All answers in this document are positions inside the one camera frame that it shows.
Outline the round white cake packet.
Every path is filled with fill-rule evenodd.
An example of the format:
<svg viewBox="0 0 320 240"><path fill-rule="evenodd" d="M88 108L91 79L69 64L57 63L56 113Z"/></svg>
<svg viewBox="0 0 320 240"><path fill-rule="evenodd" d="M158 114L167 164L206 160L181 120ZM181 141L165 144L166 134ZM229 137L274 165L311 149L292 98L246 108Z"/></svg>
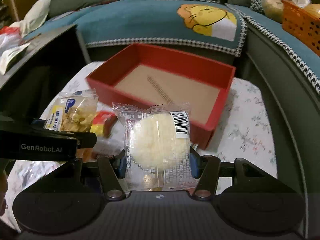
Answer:
<svg viewBox="0 0 320 240"><path fill-rule="evenodd" d="M185 190L196 185L190 164L190 105L141 109L113 103L124 126L127 190Z"/></svg>

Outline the red yellow Trolli packet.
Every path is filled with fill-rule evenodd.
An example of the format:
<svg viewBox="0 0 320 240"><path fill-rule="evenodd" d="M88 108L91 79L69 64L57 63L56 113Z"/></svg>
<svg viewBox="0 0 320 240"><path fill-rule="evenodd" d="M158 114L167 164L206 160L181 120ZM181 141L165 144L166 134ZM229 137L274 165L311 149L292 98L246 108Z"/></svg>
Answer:
<svg viewBox="0 0 320 240"><path fill-rule="evenodd" d="M108 138L117 120L113 112L98 111L93 118L90 132L95 133L97 137Z"/></svg>

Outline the white plastic bag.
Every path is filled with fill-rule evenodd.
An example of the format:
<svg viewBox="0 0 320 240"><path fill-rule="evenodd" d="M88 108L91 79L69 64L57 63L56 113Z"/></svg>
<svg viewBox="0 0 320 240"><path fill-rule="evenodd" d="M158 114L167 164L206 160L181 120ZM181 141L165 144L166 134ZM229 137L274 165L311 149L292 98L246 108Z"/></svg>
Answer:
<svg viewBox="0 0 320 240"><path fill-rule="evenodd" d="M29 45L29 42L22 40L19 27L3 27L1 29L1 75L4 75L24 56Z"/></svg>

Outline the red cardboard box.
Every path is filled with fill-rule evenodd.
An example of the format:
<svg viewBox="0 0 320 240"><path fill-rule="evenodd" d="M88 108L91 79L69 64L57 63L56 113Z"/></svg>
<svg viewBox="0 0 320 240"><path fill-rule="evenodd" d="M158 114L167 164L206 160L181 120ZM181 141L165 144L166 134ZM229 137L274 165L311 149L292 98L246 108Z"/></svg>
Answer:
<svg viewBox="0 0 320 240"><path fill-rule="evenodd" d="M188 103L190 139L206 149L216 131L235 67L195 54L131 44L86 77L100 102L147 109Z"/></svg>

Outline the orange plastic basket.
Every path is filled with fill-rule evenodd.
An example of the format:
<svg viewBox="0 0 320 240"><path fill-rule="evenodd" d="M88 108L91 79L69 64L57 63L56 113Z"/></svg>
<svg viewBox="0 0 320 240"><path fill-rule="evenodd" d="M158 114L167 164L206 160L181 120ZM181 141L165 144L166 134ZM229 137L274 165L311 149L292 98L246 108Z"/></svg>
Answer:
<svg viewBox="0 0 320 240"><path fill-rule="evenodd" d="M319 18L292 2L285 0L281 2L283 4L282 28L319 56Z"/></svg>

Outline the green sofa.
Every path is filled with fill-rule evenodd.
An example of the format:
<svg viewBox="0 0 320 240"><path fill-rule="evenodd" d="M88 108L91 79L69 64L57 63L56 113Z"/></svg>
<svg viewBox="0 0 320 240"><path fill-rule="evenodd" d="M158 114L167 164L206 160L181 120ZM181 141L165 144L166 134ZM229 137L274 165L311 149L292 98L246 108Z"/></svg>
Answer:
<svg viewBox="0 0 320 240"><path fill-rule="evenodd" d="M69 6L70 0L52 0L48 20L70 11L103 5ZM110 0L105 4L121 0ZM251 0L220 0L220 5L251 9ZM319 235L319 91L317 92L283 48L268 40L257 29L247 26L245 44L239 57L220 51L166 45L221 61L236 68L236 76L258 86L262 92L275 142L278 177L308 200L305 232ZM119 46L93 47L93 60L108 59Z"/></svg>

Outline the teal lion sofa cover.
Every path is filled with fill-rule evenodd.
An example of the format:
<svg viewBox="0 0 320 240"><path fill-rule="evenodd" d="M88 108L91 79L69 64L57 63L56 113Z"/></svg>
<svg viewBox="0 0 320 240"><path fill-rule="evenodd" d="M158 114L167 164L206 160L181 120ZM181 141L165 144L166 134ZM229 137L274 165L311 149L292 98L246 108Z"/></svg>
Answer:
<svg viewBox="0 0 320 240"><path fill-rule="evenodd" d="M185 11L185 8L196 5L227 11L237 22L228 23L223 19L210 28L208 35L196 33L195 25L199 22L195 15ZM284 31L279 23L239 5L182 0L121 0L51 18L27 38L70 24L78 26L88 48L132 43L166 44L210 49L235 57L241 54L250 25L283 48L313 88L319 91L319 57Z"/></svg>

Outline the yellow round fruit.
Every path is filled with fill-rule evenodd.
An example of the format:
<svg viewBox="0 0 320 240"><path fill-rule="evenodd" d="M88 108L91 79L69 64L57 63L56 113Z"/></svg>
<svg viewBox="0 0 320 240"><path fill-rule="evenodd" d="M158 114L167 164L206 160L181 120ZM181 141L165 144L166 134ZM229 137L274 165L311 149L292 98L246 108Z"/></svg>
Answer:
<svg viewBox="0 0 320 240"><path fill-rule="evenodd" d="M320 4L310 3L304 8L304 10L316 18L320 18Z"/></svg>

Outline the yellow biscuit packet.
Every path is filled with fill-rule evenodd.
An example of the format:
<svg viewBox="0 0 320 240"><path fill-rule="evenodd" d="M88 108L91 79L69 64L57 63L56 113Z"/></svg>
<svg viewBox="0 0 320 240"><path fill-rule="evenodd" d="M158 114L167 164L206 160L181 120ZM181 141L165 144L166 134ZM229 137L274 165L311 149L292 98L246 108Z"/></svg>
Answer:
<svg viewBox="0 0 320 240"><path fill-rule="evenodd" d="M95 89L61 92L50 108L44 128L58 132L89 132L97 106Z"/></svg>

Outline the floral tablecloth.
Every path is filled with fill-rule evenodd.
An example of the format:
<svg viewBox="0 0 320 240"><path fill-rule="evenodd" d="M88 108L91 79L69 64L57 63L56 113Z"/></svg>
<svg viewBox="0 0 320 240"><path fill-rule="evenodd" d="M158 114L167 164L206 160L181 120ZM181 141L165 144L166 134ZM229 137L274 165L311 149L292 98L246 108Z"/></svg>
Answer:
<svg viewBox="0 0 320 240"><path fill-rule="evenodd" d="M244 158L277 176L276 155L270 122L260 89L249 81L234 78L217 130L206 150L193 144L199 155L214 155L224 162ZM26 187L60 166L57 162L17 160L11 163L7 208L1 217L3 222L17 230L12 204Z"/></svg>

